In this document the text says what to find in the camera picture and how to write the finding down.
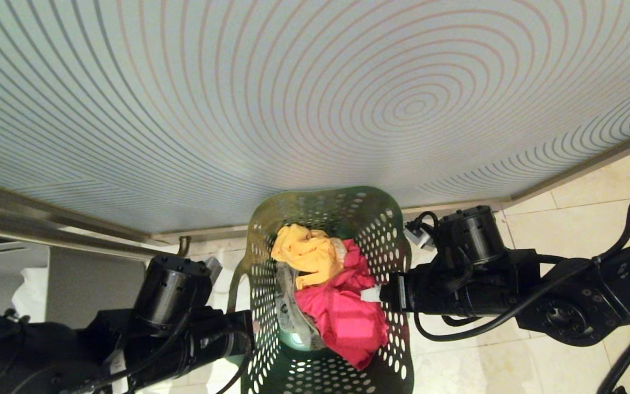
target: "red cloth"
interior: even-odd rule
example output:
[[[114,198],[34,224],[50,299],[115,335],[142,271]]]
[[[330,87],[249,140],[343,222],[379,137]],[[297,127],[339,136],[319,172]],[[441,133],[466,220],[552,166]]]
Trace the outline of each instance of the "red cloth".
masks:
[[[362,370],[378,348],[388,344],[388,324],[380,303],[361,301],[361,290],[373,287],[375,280],[357,244],[351,239],[343,243],[347,255],[342,272],[298,290],[295,302],[313,317],[325,345]]]

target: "laundry basket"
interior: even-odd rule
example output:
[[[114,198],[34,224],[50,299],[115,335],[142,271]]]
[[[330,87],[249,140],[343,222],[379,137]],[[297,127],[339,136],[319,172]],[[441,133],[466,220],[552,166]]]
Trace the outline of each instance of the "laundry basket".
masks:
[[[403,235],[403,214],[390,195],[374,187],[285,192],[262,202],[249,223],[247,253],[235,270],[228,310],[234,311],[237,286],[248,275],[250,307],[260,324],[256,349],[243,394],[407,394],[412,392],[410,330],[407,317],[391,312],[383,303],[388,320],[388,346],[378,350],[363,371],[329,349],[296,351],[278,338],[276,262],[270,258],[278,230],[301,224],[325,230],[341,239],[355,239],[365,255],[376,282],[388,281],[388,273],[407,271],[410,244]]]

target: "concentric circle pattern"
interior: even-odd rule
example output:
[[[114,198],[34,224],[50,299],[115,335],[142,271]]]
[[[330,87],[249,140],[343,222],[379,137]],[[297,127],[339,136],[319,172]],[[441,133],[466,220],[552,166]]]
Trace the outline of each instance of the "concentric circle pattern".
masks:
[[[509,195],[630,138],[630,2],[0,1],[0,186],[148,232]]]

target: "metal frame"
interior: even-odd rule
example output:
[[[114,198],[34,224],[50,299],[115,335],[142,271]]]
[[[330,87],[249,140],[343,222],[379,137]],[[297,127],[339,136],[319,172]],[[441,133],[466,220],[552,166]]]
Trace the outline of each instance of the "metal frame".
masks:
[[[556,177],[552,177],[540,184],[530,187],[524,192],[520,192],[514,195],[508,195],[506,197],[500,197],[497,199],[485,199],[485,200],[473,200],[473,201],[457,201],[448,202],[447,204],[435,204],[422,207],[408,207],[402,210],[405,219],[411,219],[417,217],[421,212],[427,210],[433,210],[439,212],[441,215],[452,212],[453,210],[463,209],[473,205],[490,205],[494,210],[500,210],[507,207],[511,207],[519,202],[528,200],[535,195],[542,194],[558,187],[562,184],[570,182],[588,172],[597,170],[607,164],[611,164],[616,160],[622,159],[630,154],[630,139],[622,144],[616,145],[611,149],[606,150],[602,154],[598,154],[592,159],[586,160],[584,163],[576,165],[573,168],[563,172]],[[0,188],[0,215],[15,215],[19,220],[33,220],[37,221],[39,226],[42,226],[46,230],[47,235],[52,235],[53,229],[57,226],[57,231],[61,237],[64,237],[68,242],[72,242],[68,238],[69,233],[59,230],[60,226],[77,227],[78,229],[89,230],[103,235],[111,235],[113,237],[119,237],[120,239],[130,240],[134,242],[142,242],[143,244],[166,246],[175,245],[180,243],[180,238],[189,236],[194,241],[206,241],[217,239],[228,239],[229,237],[244,237],[247,235],[247,225],[243,226],[231,226],[231,227],[219,227],[213,229],[195,229],[195,230],[182,230],[170,233],[161,234],[148,234],[142,231],[130,229],[128,227],[119,226],[117,224],[105,222],[95,217],[89,217],[81,215],[77,212],[57,207],[55,205],[46,204],[45,202],[30,199],[22,195],[18,195],[12,192],[8,192]],[[87,240],[78,239],[80,242],[89,244],[90,239],[94,237],[86,237]],[[111,242],[118,247],[116,250],[124,250],[127,244],[121,244],[120,242]]]

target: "bathroom floor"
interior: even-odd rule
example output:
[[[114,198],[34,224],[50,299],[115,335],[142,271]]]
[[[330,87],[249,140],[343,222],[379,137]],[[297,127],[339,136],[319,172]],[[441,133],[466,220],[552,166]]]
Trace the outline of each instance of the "bathroom floor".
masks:
[[[592,257],[614,244],[621,234],[629,200],[630,156],[497,212],[497,220],[507,247]],[[225,267],[213,290],[212,306],[224,309],[227,305],[232,269],[244,255],[245,243],[245,239],[229,239],[192,245],[194,259],[215,255]],[[413,264],[429,259],[430,255],[421,250],[413,252]],[[248,306],[248,292],[241,291],[237,307]],[[424,316],[422,324],[433,333],[454,330],[435,316]],[[519,329],[514,320],[479,337],[455,342],[428,341],[413,325],[410,332],[415,393],[595,392],[630,342],[630,326],[618,328],[600,344],[573,347]],[[214,394],[236,370],[235,365],[218,361],[142,393]],[[630,369],[620,384],[630,394]],[[238,384],[228,392],[239,393]]]

